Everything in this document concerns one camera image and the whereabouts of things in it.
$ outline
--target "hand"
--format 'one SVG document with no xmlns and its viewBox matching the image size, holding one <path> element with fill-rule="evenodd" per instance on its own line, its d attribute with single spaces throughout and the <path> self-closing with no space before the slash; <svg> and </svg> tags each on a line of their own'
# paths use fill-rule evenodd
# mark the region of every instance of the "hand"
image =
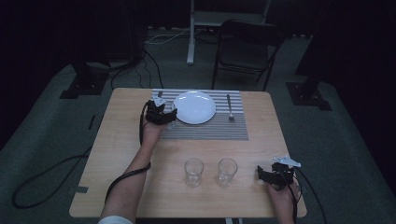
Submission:
<svg viewBox="0 0 396 224">
<path fill-rule="evenodd" d="M 276 191 L 273 187 L 265 183 L 271 202 L 274 206 L 277 220 L 280 224 L 294 224 L 293 220 L 293 196 L 288 187 Z M 295 197 L 298 197 L 298 187 L 295 182 L 290 184 Z"/>
</svg>

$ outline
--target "black chair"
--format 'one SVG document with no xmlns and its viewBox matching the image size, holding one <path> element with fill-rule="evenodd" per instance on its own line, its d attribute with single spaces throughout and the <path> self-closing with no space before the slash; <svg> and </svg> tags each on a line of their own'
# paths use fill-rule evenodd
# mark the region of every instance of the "black chair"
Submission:
<svg viewBox="0 0 396 224">
<path fill-rule="evenodd" d="M 285 34 L 273 24 L 227 20 L 219 28 L 219 45 L 212 77 L 212 90 L 218 75 L 219 64 L 224 68 L 258 74 L 265 71 L 265 91 L 275 56 L 285 40 Z"/>
</svg>

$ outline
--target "black cable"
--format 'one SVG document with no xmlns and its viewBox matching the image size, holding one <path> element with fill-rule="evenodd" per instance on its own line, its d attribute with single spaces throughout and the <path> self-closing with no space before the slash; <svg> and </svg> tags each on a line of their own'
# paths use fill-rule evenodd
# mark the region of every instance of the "black cable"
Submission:
<svg viewBox="0 0 396 224">
<path fill-rule="evenodd" d="M 130 177 L 130 176 L 133 176 L 133 175 L 142 174 L 143 172 L 146 172 L 147 170 L 149 170 L 149 168 L 151 168 L 151 162 L 149 162 L 145 168 L 138 169 L 138 170 L 132 170 L 131 172 L 120 175 L 117 179 L 115 179 L 113 181 L 113 183 L 111 183 L 110 187 L 108 187 L 106 197 L 105 197 L 105 203 L 107 202 L 107 198 L 110 195 L 111 190 L 113 190 L 114 186 L 116 186 L 121 180 L 123 180 L 127 177 Z"/>
<path fill-rule="evenodd" d="M 139 76 L 139 86 L 140 86 L 140 88 L 143 89 L 143 85 L 142 85 L 142 76 L 141 76 L 140 73 L 137 71 L 137 67 L 135 67 L 134 70 L 136 71 L 137 75 Z"/>
<path fill-rule="evenodd" d="M 120 69 L 120 71 L 118 71 L 118 72 L 114 75 L 114 77 L 111 78 L 111 81 L 110 81 L 111 90 L 114 90 L 114 86 L 113 86 L 113 81 L 114 81 L 114 79 L 115 79 L 116 76 L 118 76 L 123 70 L 125 70 L 125 68 L 127 68 L 127 66 L 122 67 L 122 68 Z"/>
<path fill-rule="evenodd" d="M 38 175 L 34 175 L 32 177 L 30 177 L 29 179 L 25 180 L 24 182 L 22 182 L 12 193 L 12 205 L 14 205 L 14 207 L 16 208 L 20 208 L 20 209 L 28 209 L 28 208 L 33 208 L 36 207 L 42 203 L 45 203 L 46 201 L 48 201 L 56 192 L 58 192 L 58 190 L 61 188 L 61 186 L 64 184 L 64 182 L 67 180 L 67 178 L 72 174 L 72 172 L 76 169 L 76 167 L 78 166 L 79 162 L 82 159 L 88 158 L 87 152 L 89 152 L 92 149 L 92 147 L 87 148 L 87 150 L 85 150 L 85 152 L 82 155 L 78 155 L 78 156 L 73 156 L 67 159 L 64 159 L 63 161 L 58 162 L 57 164 L 51 166 L 49 169 L 45 170 L 44 172 L 41 172 Z M 32 204 L 20 204 L 17 203 L 17 196 L 18 194 L 21 192 L 21 190 L 30 182 L 34 181 L 36 178 L 48 173 L 49 171 L 53 170 L 55 167 L 63 164 L 64 162 L 67 161 L 71 161 L 73 159 L 78 159 L 76 161 L 76 163 L 73 165 L 73 167 L 70 169 L 69 173 L 66 175 L 66 177 L 64 178 L 64 180 L 62 180 L 61 184 L 59 184 L 59 186 L 50 194 L 48 195 L 46 198 L 44 198 L 43 200 L 39 201 L 38 203 L 32 203 Z"/>
<path fill-rule="evenodd" d="M 290 190 L 290 193 L 291 193 L 291 196 L 292 196 L 292 203 L 293 203 L 293 221 L 294 221 L 294 223 L 297 223 L 297 202 L 298 202 L 298 200 L 297 200 L 296 196 L 294 195 L 294 192 L 291 189 L 290 184 L 286 180 L 286 177 L 283 175 L 282 170 L 280 170 L 280 167 L 279 167 L 279 169 L 277 171 L 280 173 L 280 175 L 282 176 L 283 180 L 285 181 L 286 186 L 288 186 L 288 189 Z"/>
<path fill-rule="evenodd" d="M 148 70 L 148 64 L 146 63 L 145 59 L 143 59 L 143 62 L 145 63 L 145 70 L 146 70 L 146 72 L 148 72 L 148 86 L 151 89 L 151 73 Z"/>
<path fill-rule="evenodd" d="M 157 66 L 157 72 L 158 72 L 158 78 L 160 79 L 160 83 L 161 83 L 161 88 L 163 89 L 163 81 L 161 79 L 161 74 L 160 74 L 160 67 L 158 66 L 157 62 L 154 60 L 154 58 L 145 50 L 143 49 L 143 51 L 145 51 L 147 53 L 147 55 L 151 58 L 151 60 L 155 63 L 155 66 Z"/>
<path fill-rule="evenodd" d="M 303 173 L 300 169 L 298 169 L 297 167 L 295 167 L 295 168 L 296 168 L 296 170 L 303 176 L 303 178 L 305 179 L 306 183 L 309 185 L 309 188 L 312 189 L 312 192 L 314 193 L 314 196 L 315 196 L 315 198 L 316 198 L 316 200 L 317 200 L 317 202 L 318 202 L 318 205 L 319 205 L 321 214 L 323 215 L 323 221 L 324 221 L 324 223 L 327 224 L 326 214 L 324 213 L 324 209 L 323 209 L 323 206 L 322 206 L 321 203 L 320 203 L 320 200 L 319 200 L 318 195 L 315 193 L 314 188 L 312 187 L 311 183 L 309 182 L 308 178 L 306 178 L 306 176 L 304 175 L 304 173 Z"/>
</svg>

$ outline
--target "empty glass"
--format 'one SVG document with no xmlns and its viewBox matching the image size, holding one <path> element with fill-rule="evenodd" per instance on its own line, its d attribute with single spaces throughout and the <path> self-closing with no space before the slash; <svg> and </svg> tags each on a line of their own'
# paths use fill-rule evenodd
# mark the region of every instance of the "empty glass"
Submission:
<svg viewBox="0 0 396 224">
<path fill-rule="evenodd" d="M 232 159 L 222 159 L 219 162 L 219 173 L 217 176 L 217 182 L 222 187 L 227 187 L 231 185 L 233 181 L 233 176 L 236 174 L 238 170 L 238 165 Z"/>
<path fill-rule="evenodd" d="M 186 184 L 190 187 L 197 187 L 201 183 L 201 176 L 204 170 L 204 163 L 196 158 L 192 158 L 184 163 L 186 171 Z"/>
</svg>

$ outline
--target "gray carpet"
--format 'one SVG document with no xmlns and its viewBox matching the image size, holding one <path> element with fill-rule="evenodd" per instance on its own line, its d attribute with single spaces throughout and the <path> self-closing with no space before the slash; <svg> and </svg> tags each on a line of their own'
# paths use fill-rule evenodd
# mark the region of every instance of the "gray carpet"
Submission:
<svg viewBox="0 0 396 224">
<path fill-rule="evenodd" d="M 149 34 L 177 32 L 180 31 L 151 31 Z M 146 45 L 146 50 L 160 67 L 165 88 L 210 88 L 216 45 L 207 42 L 215 42 L 216 38 L 202 34 L 198 36 L 193 66 L 186 65 L 188 38 L 182 36 L 165 44 Z M 290 155 L 302 164 L 301 170 L 319 196 L 329 223 L 396 223 L 395 197 L 376 168 L 334 87 L 325 83 L 318 87 L 329 101 L 332 111 L 295 106 L 290 99 L 286 82 L 304 82 L 305 77 L 295 76 L 294 72 L 308 44 L 309 39 L 296 37 L 285 42 L 276 58 L 267 88 L 272 95 Z M 160 88 L 155 64 L 150 57 L 146 57 L 145 61 L 147 65 L 142 62 L 136 69 L 125 70 L 116 76 L 114 87 Z M 31 209 L 16 209 L 11 203 L 13 190 L 22 181 L 65 158 L 82 154 L 94 141 L 100 120 L 96 119 L 91 125 L 92 116 L 101 118 L 106 111 L 112 92 L 110 79 L 101 95 L 82 95 L 75 100 L 60 99 L 62 91 L 68 89 L 74 76 L 70 66 L 54 76 L 23 124 L 0 151 L 0 223 L 97 222 L 97 218 L 74 218 L 68 213 L 85 160 L 47 202 Z M 254 76 L 221 70 L 216 89 L 260 91 L 262 82 L 256 83 Z M 27 185 L 18 196 L 18 202 L 29 204 L 43 199 L 57 187 L 75 162 L 68 161 Z M 303 179 L 300 180 L 305 189 L 308 214 L 299 218 L 298 223 L 323 223 L 313 191 Z M 152 221 L 224 222 L 213 219 L 140 219 L 138 223 Z M 243 218 L 243 223 L 276 223 L 276 220 Z"/>
</svg>

